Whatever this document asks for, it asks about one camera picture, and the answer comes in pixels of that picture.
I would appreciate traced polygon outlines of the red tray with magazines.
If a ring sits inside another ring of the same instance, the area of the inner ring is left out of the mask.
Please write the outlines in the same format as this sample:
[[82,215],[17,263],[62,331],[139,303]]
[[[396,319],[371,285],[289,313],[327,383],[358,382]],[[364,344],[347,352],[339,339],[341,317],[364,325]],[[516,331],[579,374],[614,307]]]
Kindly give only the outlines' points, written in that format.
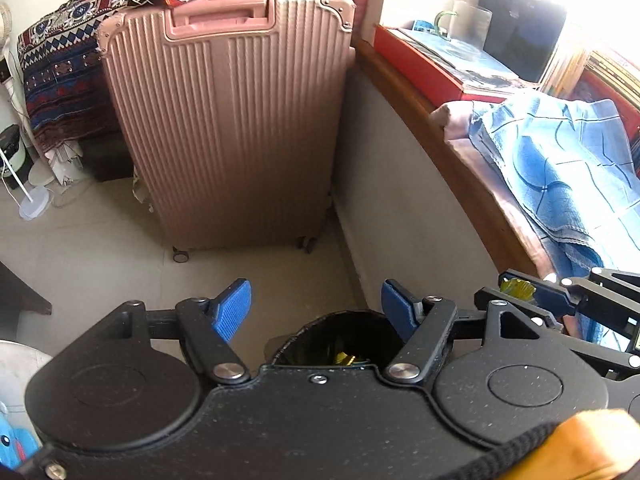
[[490,55],[469,58],[439,36],[378,25],[373,47],[435,106],[452,101],[500,103],[534,85]]

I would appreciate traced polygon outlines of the blue checked cloth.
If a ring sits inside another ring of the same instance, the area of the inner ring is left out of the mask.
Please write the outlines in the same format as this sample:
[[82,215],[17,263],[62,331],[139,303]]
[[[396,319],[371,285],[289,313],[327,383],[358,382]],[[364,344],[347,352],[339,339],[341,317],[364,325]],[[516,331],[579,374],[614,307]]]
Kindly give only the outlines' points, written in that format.
[[558,278],[639,270],[639,178],[615,104],[539,92],[475,102],[469,139],[501,174]]

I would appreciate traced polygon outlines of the red box under books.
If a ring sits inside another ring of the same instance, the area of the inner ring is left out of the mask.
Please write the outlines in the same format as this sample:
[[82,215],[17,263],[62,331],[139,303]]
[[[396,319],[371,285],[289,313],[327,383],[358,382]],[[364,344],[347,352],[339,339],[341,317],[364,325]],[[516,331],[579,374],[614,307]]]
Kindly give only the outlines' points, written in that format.
[[632,104],[620,92],[590,72],[586,68],[580,75],[577,84],[570,94],[571,100],[596,102],[605,99],[611,100],[620,119],[623,122],[629,140],[639,132],[640,114],[639,107]]

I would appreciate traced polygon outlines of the large dark blue book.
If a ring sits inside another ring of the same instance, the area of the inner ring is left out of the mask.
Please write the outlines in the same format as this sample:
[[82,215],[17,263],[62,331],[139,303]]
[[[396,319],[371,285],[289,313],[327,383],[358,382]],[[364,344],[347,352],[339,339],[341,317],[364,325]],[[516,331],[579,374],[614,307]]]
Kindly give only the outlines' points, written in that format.
[[521,79],[541,81],[566,12],[546,0],[478,0],[478,4],[491,12],[484,51]]

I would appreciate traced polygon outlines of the green gold wrapper piece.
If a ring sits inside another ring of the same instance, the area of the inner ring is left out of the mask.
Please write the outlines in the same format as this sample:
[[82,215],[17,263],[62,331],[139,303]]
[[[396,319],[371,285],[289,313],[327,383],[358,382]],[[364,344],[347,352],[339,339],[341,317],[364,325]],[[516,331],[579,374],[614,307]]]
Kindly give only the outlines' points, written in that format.
[[518,300],[533,302],[536,287],[530,281],[508,278],[500,284],[500,292]]

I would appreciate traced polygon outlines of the patterned ethnic fabric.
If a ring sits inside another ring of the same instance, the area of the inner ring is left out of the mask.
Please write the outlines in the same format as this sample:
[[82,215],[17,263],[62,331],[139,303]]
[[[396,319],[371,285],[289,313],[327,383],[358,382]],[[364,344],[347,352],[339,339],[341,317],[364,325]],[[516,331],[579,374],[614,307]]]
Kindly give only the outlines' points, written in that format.
[[98,29],[132,6],[195,0],[70,0],[17,38],[30,128],[39,151],[119,129],[98,52]]

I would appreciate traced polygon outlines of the left row of books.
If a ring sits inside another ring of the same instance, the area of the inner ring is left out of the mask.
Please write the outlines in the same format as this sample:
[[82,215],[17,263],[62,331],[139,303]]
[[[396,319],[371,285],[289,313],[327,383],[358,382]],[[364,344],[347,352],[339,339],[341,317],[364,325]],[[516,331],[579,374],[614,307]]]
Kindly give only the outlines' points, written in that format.
[[582,50],[569,55],[553,53],[538,89],[550,96],[567,99],[587,76],[593,76],[628,101],[639,99],[639,62],[615,50]]

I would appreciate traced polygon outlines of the pink ribbed suitcase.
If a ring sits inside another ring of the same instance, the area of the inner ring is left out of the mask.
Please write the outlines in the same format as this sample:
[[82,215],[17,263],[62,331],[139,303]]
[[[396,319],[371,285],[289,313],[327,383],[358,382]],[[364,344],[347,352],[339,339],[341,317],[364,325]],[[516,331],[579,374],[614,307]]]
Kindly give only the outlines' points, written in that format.
[[194,249],[314,246],[355,10],[352,0],[196,0],[100,25],[119,125],[176,261]]

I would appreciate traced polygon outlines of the black trash bin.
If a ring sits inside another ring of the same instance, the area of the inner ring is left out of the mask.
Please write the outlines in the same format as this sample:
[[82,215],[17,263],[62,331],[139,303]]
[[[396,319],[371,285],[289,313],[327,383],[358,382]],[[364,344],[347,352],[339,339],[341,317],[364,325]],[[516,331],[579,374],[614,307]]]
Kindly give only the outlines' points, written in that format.
[[404,342],[390,321],[371,310],[332,312],[288,336],[271,363],[280,366],[384,368]]

